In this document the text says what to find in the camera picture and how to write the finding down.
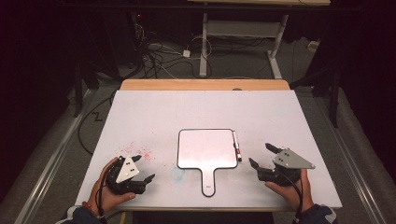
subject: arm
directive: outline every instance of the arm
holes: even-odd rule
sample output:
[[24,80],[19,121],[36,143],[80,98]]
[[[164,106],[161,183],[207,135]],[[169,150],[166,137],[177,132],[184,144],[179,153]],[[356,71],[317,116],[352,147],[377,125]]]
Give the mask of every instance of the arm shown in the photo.
[[[107,168],[116,160],[117,158],[114,158],[103,168],[99,179],[93,185],[90,199],[87,202],[84,202],[83,206],[73,206],[69,208],[64,216],[65,219],[57,223],[101,223],[100,219],[103,219],[104,217],[99,217],[99,204],[97,203],[99,194],[97,194],[97,192],[99,192],[101,188],[102,179],[106,178]],[[102,187],[103,214],[109,212],[120,203],[132,200],[134,197],[135,194],[132,192],[115,195],[106,186]]]
[[[301,214],[297,214],[293,223],[311,223],[311,224],[336,224],[337,219],[334,211],[327,206],[314,204],[311,195],[311,185],[309,184],[306,169],[301,170],[301,178],[295,183],[297,188],[303,194],[303,204]],[[300,206],[300,197],[294,187],[280,187],[273,182],[266,182],[265,186],[275,193],[282,196],[295,211]]]

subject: marker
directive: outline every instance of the marker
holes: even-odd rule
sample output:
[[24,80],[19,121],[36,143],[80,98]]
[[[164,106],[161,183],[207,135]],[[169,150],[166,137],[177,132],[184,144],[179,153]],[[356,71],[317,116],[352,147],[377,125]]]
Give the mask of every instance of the marker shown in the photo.
[[241,152],[239,151],[239,144],[238,144],[238,139],[236,138],[235,131],[233,131],[233,146],[235,147],[236,157],[238,158],[238,161],[242,161],[242,156],[241,156]]

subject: blue stain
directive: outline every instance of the blue stain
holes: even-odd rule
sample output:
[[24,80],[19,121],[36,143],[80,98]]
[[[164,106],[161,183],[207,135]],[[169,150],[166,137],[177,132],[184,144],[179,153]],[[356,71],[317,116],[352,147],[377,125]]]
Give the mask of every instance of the blue stain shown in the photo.
[[183,180],[183,176],[184,176],[185,171],[179,169],[178,167],[174,167],[172,169],[172,178],[176,181],[176,182],[181,182]]

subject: sleeve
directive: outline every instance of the sleeve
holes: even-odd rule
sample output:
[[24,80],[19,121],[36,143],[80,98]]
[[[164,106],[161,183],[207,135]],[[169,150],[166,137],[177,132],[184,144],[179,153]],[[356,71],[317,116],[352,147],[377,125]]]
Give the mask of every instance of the sleeve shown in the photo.
[[337,215],[326,205],[315,204],[293,221],[298,224],[338,224]]
[[100,220],[96,218],[88,208],[82,206],[73,206],[67,209],[63,219],[55,224],[101,224]]

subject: hand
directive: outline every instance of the hand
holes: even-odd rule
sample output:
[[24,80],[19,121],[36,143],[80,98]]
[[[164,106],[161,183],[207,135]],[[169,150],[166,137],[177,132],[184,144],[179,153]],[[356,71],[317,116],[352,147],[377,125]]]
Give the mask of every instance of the hand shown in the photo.
[[[301,191],[302,182],[303,182],[303,207],[301,212],[304,212],[305,210],[309,209],[314,205],[311,196],[311,186],[309,184],[308,174],[306,169],[301,170],[301,179],[297,181],[297,183],[295,183],[300,191]],[[293,186],[280,187],[278,184],[269,181],[265,182],[265,186],[273,190],[275,193],[279,194],[280,196],[282,196],[286,200],[286,202],[290,204],[291,208],[297,211],[300,205],[300,197],[298,196],[298,193]]]
[[[99,199],[99,194],[96,194],[100,188],[101,180],[102,178],[105,178],[105,171],[106,169],[117,160],[118,158],[114,158],[111,160],[102,170],[102,173],[100,174],[99,179],[96,181],[96,183],[93,185],[92,192],[91,192],[91,197],[88,200],[88,204],[91,206],[91,210],[93,214],[97,217],[99,216],[98,212],[98,207],[96,205],[96,200],[95,197],[97,195]],[[126,201],[129,201],[135,197],[135,194],[132,192],[125,193],[122,195],[115,195],[112,193],[107,187],[103,187],[102,190],[102,208],[104,210],[104,213],[107,213],[111,209],[113,209],[115,206],[117,206],[120,203],[125,203]]]

